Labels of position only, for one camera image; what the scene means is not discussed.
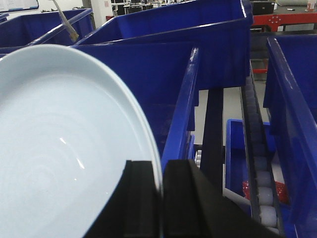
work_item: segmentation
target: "white roller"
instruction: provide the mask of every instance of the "white roller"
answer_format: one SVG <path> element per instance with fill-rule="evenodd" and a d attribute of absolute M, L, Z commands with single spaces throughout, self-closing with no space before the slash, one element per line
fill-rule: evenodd
<path fill-rule="evenodd" d="M 246 91 L 246 97 L 248 101 L 255 101 L 255 95 L 253 91 Z"/>
<path fill-rule="evenodd" d="M 272 206 L 273 205 L 273 192 L 270 187 L 258 187 L 259 204 Z"/>
<path fill-rule="evenodd" d="M 253 144 L 253 154 L 255 156 L 265 156 L 265 146 L 264 144 Z"/>
<path fill-rule="evenodd" d="M 254 101 L 254 100 L 249 100 L 248 102 L 247 102 L 247 107 L 248 108 L 257 108 L 257 105 L 256 105 L 256 102 Z"/>
<path fill-rule="evenodd" d="M 197 165 L 197 167 L 198 168 L 200 168 L 200 163 L 201 163 L 201 161 L 202 161 L 202 155 L 200 154 L 198 154 L 198 151 L 196 152 L 196 165 Z"/>
<path fill-rule="evenodd" d="M 267 170 L 267 160 L 266 157 L 255 156 L 254 166 L 256 171 L 266 171 Z"/>
<path fill-rule="evenodd" d="M 259 114 L 257 112 L 250 112 L 249 113 L 249 120 L 250 121 L 260 121 Z"/>
<path fill-rule="evenodd" d="M 247 84 L 247 85 L 246 85 L 246 90 L 247 90 L 247 91 L 253 91 L 253 90 L 254 90 L 253 84 L 252 84 L 252 83 Z"/>
<path fill-rule="evenodd" d="M 251 142 L 252 143 L 261 143 L 263 140 L 262 134 L 260 132 L 252 132 L 251 131 Z"/>
<path fill-rule="evenodd" d="M 254 121 L 250 123 L 251 131 L 258 132 L 261 134 L 261 124 L 258 121 Z"/>
<path fill-rule="evenodd" d="M 277 228 L 268 227 L 268 229 L 269 229 L 270 231 L 272 231 L 272 232 L 274 232 L 274 233 L 276 233 L 276 234 L 278 234 L 278 235 L 279 235 L 279 231 L 278 231 L 278 229 L 277 229 Z"/>
<path fill-rule="evenodd" d="M 251 133 L 257 133 L 260 134 L 262 137 L 262 133 L 261 133 L 261 128 L 260 127 L 252 127 L 251 129 Z"/>
<path fill-rule="evenodd" d="M 259 187 L 271 187 L 271 175 L 268 171 L 257 171 L 257 182 Z"/>
<path fill-rule="evenodd" d="M 253 106 L 256 106 L 256 105 L 257 105 L 257 102 L 256 102 L 256 100 L 255 100 L 254 94 L 253 94 L 253 95 L 252 95 L 252 94 L 248 95 L 247 98 L 248 98 L 248 99 L 247 99 L 247 105 L 253 105 Z"/>
<path fill-rule="evenodd" d="M 262 225 L 266 227 L 276 227 L 276 210 L 271 206 L 260 206 L 260 217 Z"/>
<path fill-rule="evenodd" d="M 198 151 L 196 151 L 196 154 L 195 154 L 195 161 L 197 161 L 198 159 L 201 159 L 202 158 L 202 153 L 200 151 L 200 153 Z"/>
<path fill-rule="evenodd" d="M 247 105 L 247 109 L 248 109 L 248 112 L 250 113 L 256 113 L 257 112 L 257 107 L 254 106 L 254 105 Z"/>

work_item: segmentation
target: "metal support beam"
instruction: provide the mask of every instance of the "metal support beam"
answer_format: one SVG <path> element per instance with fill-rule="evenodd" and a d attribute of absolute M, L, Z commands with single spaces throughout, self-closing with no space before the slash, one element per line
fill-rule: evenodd
<path fill-rule="evenodd" d="M 223 165 L 222 113 L 223 89 L 209 90 L 200 169 L 221 193 Z"/>

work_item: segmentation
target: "blue storage bin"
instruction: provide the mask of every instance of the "blue storage bin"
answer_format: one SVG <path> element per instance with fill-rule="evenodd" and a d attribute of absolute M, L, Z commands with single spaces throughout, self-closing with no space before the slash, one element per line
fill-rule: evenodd
<path fill-rule="evenodd" d="M 7 16 L 9 16 L 8 13 L 0 13 L 0 23 L 6 21 Z"/>
<path fill-rule="evenodd" d="M 317 237 L 317 36 L 268 41 L 264 106 L 291 202 L 298 237 Z"/>
<path fill-rule="evenodd" d="M 248 0 L 194 0 L 118 16 L 78 45 L 193 41 L 202 50 L 199 89 L 245 84 L 249 74 Z"/>
<path fill-rule="evenodd" d="M 93 30 L 91 9 L 65 11 L 64 14 L 79 35 L 79 40 Z M 0 23 L 0 54 L 38 44 L 70 46 L 68 32 L 61 23 L 58 12 L 23 15 Z"/>
<path fill-rule="evenodd" d="M 225 187 L 244 196 L 242 182 L 248 180 L 248 170 L 242 120 L 229 119 L 226 128 Z M 274 137 L 270 135 L 270 125 L 268 122 L 264 122 L 264 131 L 268 150 L 270 154 L 273 155 L 276 150 L 275 140 Z M 294 225 L 290 220 L 290 207 L 280 203 L 280 209 L 286 237 L 297 238 Z"/>
<path fill-rule="evenodd" d="M 190 158 L 200 49 L 192 43 L 73 46 L 94 56 L 130 88 L 141 105 L 161 155 Z"/>

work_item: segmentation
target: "floor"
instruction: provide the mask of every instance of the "floor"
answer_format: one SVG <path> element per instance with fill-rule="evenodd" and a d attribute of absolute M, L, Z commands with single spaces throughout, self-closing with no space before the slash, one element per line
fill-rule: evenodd
<path fill-rule="evenodd" d="M 255 75 L 256 92 L 258 96 L 259 106 L 263 121 L 268 121 L 266 109 L 263 108 L 263 98 L 265 92 L 266 74 Z M 207 90 L 199 92 L 199 106 L 195 108 L 195 144 L 203 143 L 205 114 L 207 107 Z M 224 89 L 223 97 L 223 145 L 226 137 L 226 122 L 228 119 L 242 119 L 241 103 L 240 103 L 240 88 Z"/>

